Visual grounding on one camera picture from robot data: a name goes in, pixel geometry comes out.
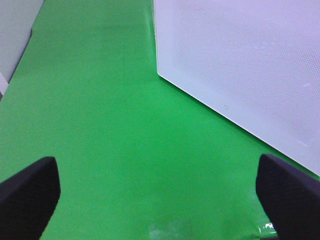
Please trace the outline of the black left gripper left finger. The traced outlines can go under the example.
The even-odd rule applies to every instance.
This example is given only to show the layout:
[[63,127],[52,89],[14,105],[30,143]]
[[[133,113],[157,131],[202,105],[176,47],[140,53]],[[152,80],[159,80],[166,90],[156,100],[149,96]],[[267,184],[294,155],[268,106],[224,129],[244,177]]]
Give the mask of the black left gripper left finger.
[[57,161],[43,157],[0,184],[0,238],[38,240],[61,195]]

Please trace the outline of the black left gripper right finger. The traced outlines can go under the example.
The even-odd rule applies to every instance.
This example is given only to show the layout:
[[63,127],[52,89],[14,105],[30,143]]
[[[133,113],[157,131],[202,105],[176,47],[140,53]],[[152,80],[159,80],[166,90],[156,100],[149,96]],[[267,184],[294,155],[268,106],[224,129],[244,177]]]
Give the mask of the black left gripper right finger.
[[259,158],[256,195],[281,240],[320,238],[320,182],[272,154]]

